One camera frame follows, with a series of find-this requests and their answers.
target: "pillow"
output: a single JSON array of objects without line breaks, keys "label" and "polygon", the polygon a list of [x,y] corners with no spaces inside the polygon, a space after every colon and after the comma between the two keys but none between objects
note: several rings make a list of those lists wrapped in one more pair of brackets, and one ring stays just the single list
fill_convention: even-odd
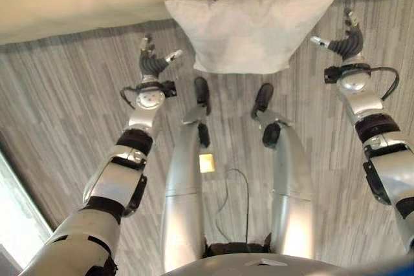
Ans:
[{"label": "pillow", "polygon": [[271,74],[289,58],[333,0],[168,0],[195,50],[194,68]]}]

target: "black joint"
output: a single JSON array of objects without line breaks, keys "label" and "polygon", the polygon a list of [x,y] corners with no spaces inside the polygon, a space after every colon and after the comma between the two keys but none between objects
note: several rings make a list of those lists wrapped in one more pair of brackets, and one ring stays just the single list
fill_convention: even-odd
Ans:
[{"label": "black joint", "polygon": [[207,148],[210,145],[210,135],[208,134],[208,127],[206,124],[199,124],[199,138],[200,144]]},{"label": "black joint", "polygon": [[367,73],[371,75],[369,69],[371,69],[371,67],[365,63],[355,63],[350,65],[344,65],[341,67],[331,66],[329,68],[326,68],[324,71],[325,84],[336,83],[341,78],[342,74],[349,71],[360,72],[363,70],[367,70]]},{"label": "black joint", "polygon": [[153,145],[153,139],[144,131],[139,129],[129,129],[124,131],[116,144],[134,148],[145,155],[148,155]]},{"label": "black joint", "polygon": [[93,209],[103,211],[112,215],[118,224],[121,223],[121,217],[124,213],[124,207],[120,203],[111,200],[110,198],[91,196],[87,205],[82,210]]},{"label": "black joint", "polygon": [[101,246],[103,249],[105,249],[106,250],[106,252],[108,252],[108,254],[109,255],[112,255],[112,251],[111,251],[111,249],[109,248],[109,246],[106,244],[106,243],[104,243],[102,240],[100,240],[100,239],[98,239],[98,238],[96,238],[96,237],[94,237],[94,236],[88,236],[88,240],[89,241],[91,241],[91,242],[94,242],[95,244],[98,244],[99,246]]},{"label": "black joint", "polygon": [[274,122],[266,126],[265,132],[263,133],[262,142],[265,147],[275,149],[280,136],[280,126]]},{"label": "black joint", "polygon": [[115,264],[112,256],[109,255],[104,266],[95,265],[91,267],[85,276],[114,276],[117,270],[118,266]]},{"label": "black joint", "polygon": [[371,161],[364,163],[364,169],[366,172],[366,178],[371,188],[371,191],[377,201],[384,205],[391,205],[391,201],[382,185],[381,179],[376,172],[376,169]]},{"label": "black joint", "polygon": [[325,84],[336,83],[341,78],[342,71],[340,67],[330,66],[324,70]]},{"label": "black joint", "polygon": [[414,197],[407,197],[395,204],[403,219],[414,211]]},{"label": "black joint", "polygon": [[377,149],[377,150],[372,149],[371,146],[368,145],[365,148],[364,153],[365,153],[365,156],[368,159],[370,159],[370,158],[374,158],[376,156],[382,156],[382,155],[385,155],[385,154],[404,151],[404,150],[407,150],[407,147],[403,143],[399,143],[398,145],[390,145],[388,147],[380,148],[380,149]]},{"label": "black joint", "polygon": [[138,185],[135,188],[134,194],[131,197],[131,201],[129,202],[128,206],[125,208],[123,212],[123,216],[126,217],[130,215],[131,213],[134,213],[142,200],[142,196],[144,195],[145,188],[147,186],[147,177],[144,175],[141,175],[140,181],[138,182]]},{"label": "black joint", "polygon": [[141,162],[141,163],[136,163],[130,160],[127,160],[126,158],[119,158],[119,157],[115,157],[111,160],[111,163],[114,164],[118,164],[121,166],[125,166],[131,169],[135,169],[136,171],[142,171],[144,170],[145,167],[145,163]]},{"label": "black joint", "polygon": [[355,130],[361,142],[364,143],[379,134],[399,132],[400,128],[392,117],[378,113],[367,116],[357,122],[355,124]]}]

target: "black cable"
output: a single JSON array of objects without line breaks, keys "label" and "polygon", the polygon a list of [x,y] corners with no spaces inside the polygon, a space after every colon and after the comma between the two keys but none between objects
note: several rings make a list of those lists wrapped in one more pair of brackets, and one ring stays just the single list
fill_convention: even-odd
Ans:
[{"label": "black cable", "polygon": [[214,221],[215,221],[215,227],[217,228],[217,230],[220,232],[220,234],[227,240],[227,242],[230,242],[230,239],[227,237],[227,235],[223,232],[223,230],[219,227],[219,224],[217,223],[217,215],[223,210],[223,208],[225,207],[225,205],[227,204],[228,201],[228,184],[227,184],[227,177],[228,177],[228,173],[230,171],[237,171],[238,173],[240,173],[246,183],[246,196],[247,196],[247,203],[246,203],[246,238],[245,238],[245,242],[246,245],[248,245],[247,240],[248,240],[248,215],[249,215],[249,205],[250,205],[250,193],[249,193],[249,186],[248,186],[248,181],[247,181],[247,177],[246,175],[239,169],[237,168],[230,168],[227,171],[225,171],[225,178],[224,181],[226,183],[226,197],[224,198],[223,203],[221,204],[220,208],[216,211],[215,215],[214,215]]},{"label": "black cable", "polygon": [[385,101],[394,91],[397,89],[398,84],[400,83],[400,74],[398,71],[396,71],[392,67],[375,67],[371,69],[356,69],[356,70],[350,70],[349,72],[345,72],[341,75],[341,78],[344,78],[346,76],[351,76],[353,74],[360,74],[360,73],[370,73],[374,71],[390,71],[395,75],[394,82],[391,84],[391,86],[388,88],[388,90],[385,92],[385,94],[381,97],[382,101]]}]

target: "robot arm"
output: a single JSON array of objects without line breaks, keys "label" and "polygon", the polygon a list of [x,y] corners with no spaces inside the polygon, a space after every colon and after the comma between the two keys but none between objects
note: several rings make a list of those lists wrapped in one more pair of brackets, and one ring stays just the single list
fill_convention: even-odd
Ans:
[{"label": "robot arm", "polygon": [[[394,207],[404,247],[409,251],[414,248],[414,145],[383,102],[397,87],[398,73],[388,67],[372,69],[363,63],[362,33],[349,9],[345,9],[345,24],[350,27],[347,39],[327,41],[312,37],[311,41],[343,58],[341,67],[325,69],[325,82],[335,83],[338,88],[348,119],[363,143],[369,187],[379,202]],[[382,98],[371,83],[371,73],[377,70],[388,70],[396,76]]]},{"label": "robot arm", "polygon": [[121,91],[136,93],[136,107],[128,126],[91,178],[83,195],[83,208],[72,213],[49,238],[21,275],[115,275],[114,255],[122,217],[139,207],[147,177],[144,168],[158,133],[158,116],[166,97],[175,96],[171,81],[158,75],[182,54],[154,58],[149,39],[141,46],[142,83]]}]

